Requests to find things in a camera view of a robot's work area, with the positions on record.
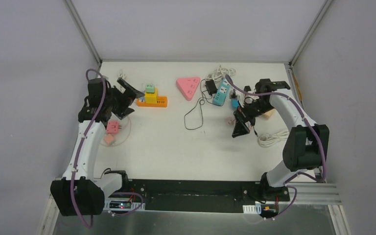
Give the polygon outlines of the pink plug adapter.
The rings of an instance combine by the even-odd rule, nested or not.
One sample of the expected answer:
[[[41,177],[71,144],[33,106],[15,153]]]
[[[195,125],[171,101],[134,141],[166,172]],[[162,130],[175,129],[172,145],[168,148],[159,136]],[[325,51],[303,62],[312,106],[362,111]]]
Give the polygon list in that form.
[[[116,135],[121,129],[121,124],[118,120],[110,120],[107,123],[106,133],[110,135]]]

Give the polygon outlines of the teal power strip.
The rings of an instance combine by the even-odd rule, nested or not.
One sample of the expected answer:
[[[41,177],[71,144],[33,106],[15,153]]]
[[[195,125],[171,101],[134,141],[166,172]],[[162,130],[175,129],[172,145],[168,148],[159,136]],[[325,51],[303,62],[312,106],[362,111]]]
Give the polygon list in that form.
[[[224,79],[222,83],[220,84],[219,89],[217,90],[217,93],[215,94],[212,103],[217,106],[223,106],[226,97],[230,90],[230,83]]]

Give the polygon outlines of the pink plug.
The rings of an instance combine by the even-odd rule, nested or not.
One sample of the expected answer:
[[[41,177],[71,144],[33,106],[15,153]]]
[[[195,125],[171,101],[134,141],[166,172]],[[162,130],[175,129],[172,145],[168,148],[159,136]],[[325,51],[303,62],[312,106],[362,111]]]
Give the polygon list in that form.
[[[112,135],[112,134],[107,134],[107,135],[105,135],[105,137],[103,138],[103,140],[104,140],[104,142],[105,142],[105,144],[106,144],[107,146],[110,146],[110,145],[112,145],[112,144],[115,143],[116,138],[115,138],[115,136]]]

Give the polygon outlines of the black power adapter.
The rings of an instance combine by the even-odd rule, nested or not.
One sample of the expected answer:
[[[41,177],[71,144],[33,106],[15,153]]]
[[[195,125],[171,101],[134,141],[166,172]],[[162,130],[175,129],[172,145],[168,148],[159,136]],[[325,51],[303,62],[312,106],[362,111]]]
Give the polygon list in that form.
[[[213,96],[217,93],[217,87],[213,80],[206,80],[205,88],[210,96]]]

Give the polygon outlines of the pink triangular power strip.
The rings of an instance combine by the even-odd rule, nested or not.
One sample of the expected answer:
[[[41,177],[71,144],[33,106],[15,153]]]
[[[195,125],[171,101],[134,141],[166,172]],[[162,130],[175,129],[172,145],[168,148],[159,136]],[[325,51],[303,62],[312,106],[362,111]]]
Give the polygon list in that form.
[[[200,85],[200,77],[183,77],[176,79],[176,86],[187,101],[191,101]]]

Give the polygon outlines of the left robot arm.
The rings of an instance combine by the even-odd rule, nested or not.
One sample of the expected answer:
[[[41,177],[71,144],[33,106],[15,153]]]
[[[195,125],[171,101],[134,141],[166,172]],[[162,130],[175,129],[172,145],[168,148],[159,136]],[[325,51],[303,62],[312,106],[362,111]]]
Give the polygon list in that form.
[[[109,173],[100,180],[94,178],[99,146],[106,134],[112,115],[122,120],[134,109],[130,105],[144,94],[122,78],[117,86],[95,78],[88,81],[88,95],[78,113],[78,135],[71,160],[61,179],[50,186],[58,209],[63,216],[99,215],[105,200],[114,194],[124,198],[130,185],[120,173]]]

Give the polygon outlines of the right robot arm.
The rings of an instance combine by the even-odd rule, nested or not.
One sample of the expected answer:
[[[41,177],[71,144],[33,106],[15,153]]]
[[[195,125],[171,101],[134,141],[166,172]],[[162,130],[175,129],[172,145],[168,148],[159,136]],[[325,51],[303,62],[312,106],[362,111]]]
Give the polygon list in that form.
[[[261,79],[255,85],[255,92],[251,93],[237,87],[229,76],[226,79],[237,91],[255,96],[252,102],[240,104],[234,111],[233,138],[249,134],[256,118],[271,110],[280,114],[289,131],[282,161],[261,177],[258,194],[263,200],[272,200],[280,189],[296,176],[305,175],[307,170],[322,167],[326,172],[329,128],[317,124],[306,114],[292,97],[287,82]]]

